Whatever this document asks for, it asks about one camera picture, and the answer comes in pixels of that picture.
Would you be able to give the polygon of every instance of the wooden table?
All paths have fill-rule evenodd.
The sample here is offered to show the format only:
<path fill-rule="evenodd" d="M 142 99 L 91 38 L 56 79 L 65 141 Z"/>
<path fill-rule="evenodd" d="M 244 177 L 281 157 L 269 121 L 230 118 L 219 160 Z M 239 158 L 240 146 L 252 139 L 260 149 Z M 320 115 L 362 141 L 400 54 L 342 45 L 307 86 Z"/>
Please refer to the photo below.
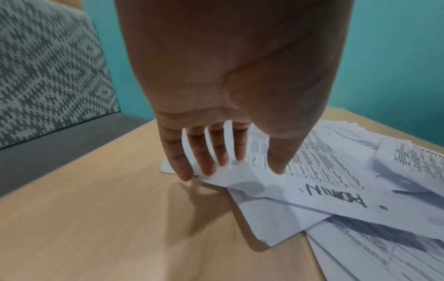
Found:
<path fill-rule="evenodd" d="M 1 198 L 0 280 L 324 280 L 304 235 L 268 249 L 225 190 L 161 174 L 164 158 L 153 121 Z"/>

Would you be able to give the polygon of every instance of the gray upholstery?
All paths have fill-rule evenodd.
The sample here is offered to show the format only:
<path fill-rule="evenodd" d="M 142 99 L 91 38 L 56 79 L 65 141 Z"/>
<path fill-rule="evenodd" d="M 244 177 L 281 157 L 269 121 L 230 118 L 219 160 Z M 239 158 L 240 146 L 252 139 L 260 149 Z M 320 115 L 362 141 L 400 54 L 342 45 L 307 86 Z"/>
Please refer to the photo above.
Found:
<path fill-rule="evenodd" d="M 0 150 L 0 196 L 148 121 L 115 113 Z"/>
<path fill-rule="evenodd" d="M 0 0 L 0 149 L 118 104 L 91 20 L 44 0 Z"/>

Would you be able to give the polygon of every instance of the finger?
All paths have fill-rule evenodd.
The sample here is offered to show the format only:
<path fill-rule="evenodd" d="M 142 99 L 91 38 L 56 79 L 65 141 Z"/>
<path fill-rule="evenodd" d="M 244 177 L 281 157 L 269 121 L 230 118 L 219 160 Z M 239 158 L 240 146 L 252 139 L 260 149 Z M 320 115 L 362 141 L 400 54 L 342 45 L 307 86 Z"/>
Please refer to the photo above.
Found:
<path fill-rule="evenodd" d="M 187 128 L 186 134 L 194 157 L 204 175 L 214 174 L 216 172 L 216 165 L 213 157 L 211 157 L 211 154 L 208 151 L 207 142 L 205 140 L 205 127 Z"/>
<path fill-rule="evenodd" d="M 210 133 L 211 145 L 219 165 L 224 166 L 228 163 L 228 153 L 225 147 L 225 137 L 223 134 L 224 122 L 215 123 L 208 127 Z"/>
<path fill-rule="evenodd" d="M 191 180 L 194 173 L 182 147 L 182 130 L 169 129 L 159 124 L 159 135 L 171 168 L 181 180 Z"/>
<path fill-rule="evenodd" d="M 296 154 L 304 138 L 270 138 L 267 160 L 268 166 L 276 174 L 285 173 L 285 167 Z"/>
<path fill-rule="evenodd" d="M 250 122 L 233 122 L 234 155 L 237 161 L 243 161 L 247 154 L 248 129 Z"/>

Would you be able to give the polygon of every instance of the patterned cushion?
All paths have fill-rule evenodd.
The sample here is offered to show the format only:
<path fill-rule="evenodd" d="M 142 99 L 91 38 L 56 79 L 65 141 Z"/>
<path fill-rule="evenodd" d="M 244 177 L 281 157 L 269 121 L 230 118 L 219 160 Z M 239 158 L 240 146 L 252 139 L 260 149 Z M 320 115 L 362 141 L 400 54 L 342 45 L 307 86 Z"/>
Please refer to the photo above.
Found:
<path fill-rule="evenodd" d="M 100 42 L 83 13 L 0 0 L 0 149 L 118 112 Z"/>

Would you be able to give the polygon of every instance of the table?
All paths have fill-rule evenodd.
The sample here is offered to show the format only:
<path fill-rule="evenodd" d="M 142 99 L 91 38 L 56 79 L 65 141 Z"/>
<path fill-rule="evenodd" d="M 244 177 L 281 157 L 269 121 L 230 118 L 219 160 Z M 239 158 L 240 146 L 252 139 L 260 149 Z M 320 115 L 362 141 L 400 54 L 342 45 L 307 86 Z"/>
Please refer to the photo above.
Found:
<path fill-rule="evenodd" d="M 444 149 L 356 114 L 323 118 Z M 222 188 L 161 174 L 156 121 L 0 199 L 0 281 L 325 280 L 305 235 L 268 249 Z"/>

